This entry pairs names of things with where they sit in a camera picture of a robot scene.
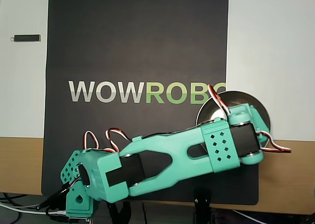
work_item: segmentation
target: white wall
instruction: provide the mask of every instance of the white wall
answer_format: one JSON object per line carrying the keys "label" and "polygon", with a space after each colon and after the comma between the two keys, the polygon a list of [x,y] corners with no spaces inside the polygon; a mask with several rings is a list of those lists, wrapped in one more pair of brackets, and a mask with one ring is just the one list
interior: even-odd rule
{"label": "white wall", "polygon": [[228,90],[266,106],[275,139],[315,141],[314,0],[229,0]]}
{"label": "white wall", "polygon": [[[315,140],[314,0],[229,0],[227,89],[266,106],[276,139]],[[48,0],[2,0],[0,136],[43,137]],[[41,43],[13,43],[41,34]]]}
{"label": "white wall", "polygon": [[[0,137],[43,137],[48,0],[0,3]],[[42,41],[15,43],[15,34]]]}

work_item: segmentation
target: logo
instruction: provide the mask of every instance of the logo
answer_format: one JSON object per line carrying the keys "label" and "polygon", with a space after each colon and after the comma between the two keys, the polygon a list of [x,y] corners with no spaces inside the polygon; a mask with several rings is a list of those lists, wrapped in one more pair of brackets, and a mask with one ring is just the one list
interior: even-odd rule
{"label": "logo", "polygon": [[[218,83],[214,86],[214,90],[217,91],[221,87],[225,88],[225,86],[226,83]],[[110,90],[110,94],[107,97],[103,97],[101,94],[104,87],[108,87]],[[172,91],[176,87],[181,91],[181,96],[179,98],[174,98],[172,96]],[[145,100],[146,103],[151,103],[153,100],[156,100],[158,103],[164,103],[164,100],[161,97],[163,94],[166,94],[167,100],[172,104],[181,104],[186,100],[190,100],[191,104],[203,104],[209,99],[207,84],[200,82],[192,82],[189,87],[186,87],[180,82],[171,83],[167,87],[160,82],[140,82],[136,89],[134,82],[128,82],[126,86],[124,86],[123,82],[117,82],[117,85],[115,86],[112,82],[104,81],[95,86],[95,81],[91,81],[87,90],[87,85],[84,81],[79,81],[76,89],[73,81],[69,81],[69,89],[73,102],[78,102],[80,95],[83,95],[85,102],[91,102],[92,95],[95,91],[96,97],[100,102],[111,103],[117,98],[117,89],[122,103],[127,103],[130,100],[133,100],[134,103],[139,103],[141,100]]]}

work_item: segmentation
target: round plate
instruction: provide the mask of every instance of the round plate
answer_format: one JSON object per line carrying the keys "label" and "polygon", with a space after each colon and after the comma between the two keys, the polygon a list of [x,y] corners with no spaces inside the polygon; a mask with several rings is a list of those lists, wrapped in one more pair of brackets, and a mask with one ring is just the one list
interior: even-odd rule
{"label": "round plate", "polygon": [[[270,118],[267,113],[267,110],[264,107],[264,105],[262,105],[262,103],[258,101],[255,97],[240,91],[225,91],[219,93],[219,95],[221,99],[229,107],[239,105],[242,103],[248,103],[249,105],[253,105],[257,109],[258,113],[261,115],[263,121],[270,130]],[[196,124],[215,117],[224,118],[224,114],[221,112],[221,110],[213,101],[213,99],[210,98],[201,106],[197,115]],[[268,141],[264,142],[262,146],[265,147],[267,143]]]}

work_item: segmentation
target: robotic arm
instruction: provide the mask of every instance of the robotic arm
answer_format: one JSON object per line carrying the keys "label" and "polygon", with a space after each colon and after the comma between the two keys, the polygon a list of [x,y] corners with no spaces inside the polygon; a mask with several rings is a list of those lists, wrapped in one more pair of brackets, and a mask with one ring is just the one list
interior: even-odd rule
{"label": "robotic arm", "polygon": [[[61,171],[67,216],[87,219],[102,200],[115,203],[172,187],[184,179],[235,169],[241,163],[257,164],[263,160],[263,151],[290,152],[273,143],[253,105],[227,107],[211,86],[209,92],[225,119],[206,120],[182,131],[138,136],[119,153],[98,147],[74,151]],[[261,148],[268,138],[275,149]],[[188,148],[199,144],[205,144],[207,154],[190,157]],[[144,151],[169,154],[172,163],[160,174],[146,177],[139,155]]]}

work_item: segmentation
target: ventilation holes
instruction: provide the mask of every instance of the ventilation holes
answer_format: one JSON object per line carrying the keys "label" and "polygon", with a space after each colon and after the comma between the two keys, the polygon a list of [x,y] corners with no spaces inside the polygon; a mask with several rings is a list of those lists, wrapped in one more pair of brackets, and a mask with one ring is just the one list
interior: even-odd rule
{"label": "ventilation holes", "polygon": [[78,197],[76,197],[75,201],[76,201],[77,203],[83,203],[83,198],[82,198],[82,196],[79,195]]}

